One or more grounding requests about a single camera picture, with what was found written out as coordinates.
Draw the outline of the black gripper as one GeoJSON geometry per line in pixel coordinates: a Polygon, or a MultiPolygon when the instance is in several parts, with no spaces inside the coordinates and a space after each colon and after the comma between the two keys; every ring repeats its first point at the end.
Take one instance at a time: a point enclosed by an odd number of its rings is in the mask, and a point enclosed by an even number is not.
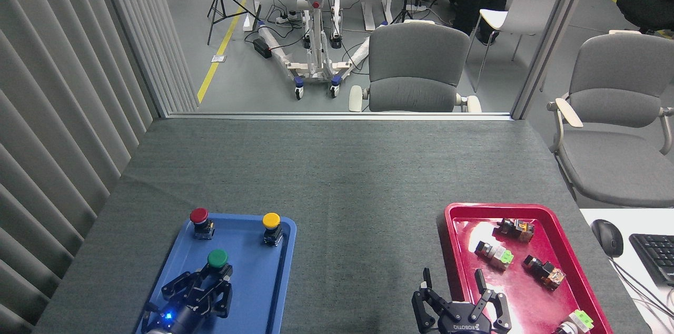
{"type": "Polygon", "coordinates": [[[233,289],[229,282],[233,274],[232,266],[213,268],[202,267],[195,272],[184,272],[165,284],[162,289],[164,299],[173,298],[177,293],[185,291],[202,297],[200,306],[187,305],[182,300],[171,300],[163,308],[147,302],[143,311],[144,333],[196,333],[210,315],[221,319],[229,316],[233,289]],[[200,288],[203,281],[212,279],[210,286],[202,291],[192,292],[200,288]]]}
{"type": "Polygon", "coordinates": [[[420,333],[434,329],[440,333],[508,333],[512,329],[508,301],[505,293],[487,287],[481,269],[474,272],[480,299],[477,303],[446,302],[432,289],[430,269],[423,269],[423,282],[412,294],[412,310],[420,333]],[[494,322],[483,313],[487,303],[491,303],[497,314],[494,322]],[[426,309],[430,306],[438,315],[435,319],[426,309]]]}

